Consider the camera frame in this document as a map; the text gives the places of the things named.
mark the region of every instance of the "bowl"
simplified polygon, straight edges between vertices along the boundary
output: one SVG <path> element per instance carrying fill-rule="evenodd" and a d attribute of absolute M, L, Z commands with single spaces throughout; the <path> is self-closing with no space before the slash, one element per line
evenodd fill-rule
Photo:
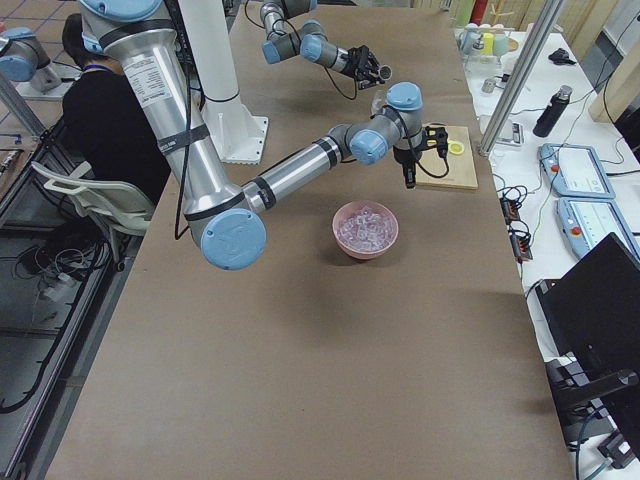
<path fill-rule="evenodd" d="M 384 254 L 398 238 L 398 220 L 370 200 L 347 203 L 333 216 L 333 236 L 347 255 L 369 260 Z"/>

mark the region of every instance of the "black bottle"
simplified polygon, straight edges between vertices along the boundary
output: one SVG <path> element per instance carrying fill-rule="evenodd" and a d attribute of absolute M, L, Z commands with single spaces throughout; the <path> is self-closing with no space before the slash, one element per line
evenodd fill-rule
<path fill-rule="evenodd" d="M 569 101 L 571 98 L 572 88 L 568 85 L 562 85 L 558 93 L 556 93 L 551 100 L 549 101 L 549 105 L 545 108 L 540 118 L 536 122 L 536 126 L 533 129 L 533 134 L 537 137 L 547 137 L 553 127 L 555 127 L 556 122 L 564 112 L 564 109 L 569 105 Z"/>

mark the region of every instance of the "pink bowl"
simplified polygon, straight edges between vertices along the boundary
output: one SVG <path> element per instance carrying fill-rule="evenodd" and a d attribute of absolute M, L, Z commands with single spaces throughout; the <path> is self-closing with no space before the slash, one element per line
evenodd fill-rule
<path fill-rule="evenodd" d="M 363 213 L 363 209 L 368 207 L 371 211 L 371 214 L 378 214 L 381 217 L 381 222 L 387 224 L 386 227 L 383 228 L 383 236 L 386 237 L 386 241 L 383 242 L 382 247 L 376 248 L 372 250 L 371 248 L 363 249 L 358 248 L 354 242 L 348 241 L 343 235 L 340 233 L 340 227 L 343 227 L 346 222 L 351 218 L 355 218 L 360 216 L 363 218 L 363 215 L 367 215 Z M 369 260 L 371 258 L 376 258 L 385 253 L 391 245 L 394 244 L 396 239 L 398 238 L 398 220 L 391 210 L 387 207 L 380 205 L 379 203 L 372 202 L 370 200 L 359 200 L 351 203 L 347 203 L 340 207 L 340 209 L 333 216 L 333 236 L 338 242 L 338 246 L 344 251 L 347 255 L 353 258 L 357 258 L 359 260 Z"/>

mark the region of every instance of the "blue and white device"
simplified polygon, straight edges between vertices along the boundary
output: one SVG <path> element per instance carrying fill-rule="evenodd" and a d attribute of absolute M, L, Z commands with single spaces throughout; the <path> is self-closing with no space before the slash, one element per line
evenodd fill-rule
<path fill-rule="evenodd" d="M 593 147 L 545 143 L 538 158 L 550 185 L 560 196 L 584 198 L 615 198 Z"/>
<path fill-rule="evenodd" d="M 615 200 L 563 197 L 558 200 L 557 213 L 571 250 L 579 259 L 610 232 L 640 259 L 640 248 Z"/>

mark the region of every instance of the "white chair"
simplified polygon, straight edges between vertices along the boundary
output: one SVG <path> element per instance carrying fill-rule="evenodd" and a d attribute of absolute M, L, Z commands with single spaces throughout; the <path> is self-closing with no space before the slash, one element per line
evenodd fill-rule
<path fill-rule="evenodd" d="M 31 167 L 48 178 L 47 190 L 64 193 L 73 202 L 81 217 L 97 214 L 109 230 L 109 244 L 116 265 L 120 264 L 117 232 L 144 236 L 155 206 L 142 191 L 130 183 L 88 180 L 82 178 L 91 171 L 88 162 L 80 164 L 68 176 L 54 172 L 38 162 Z"/>

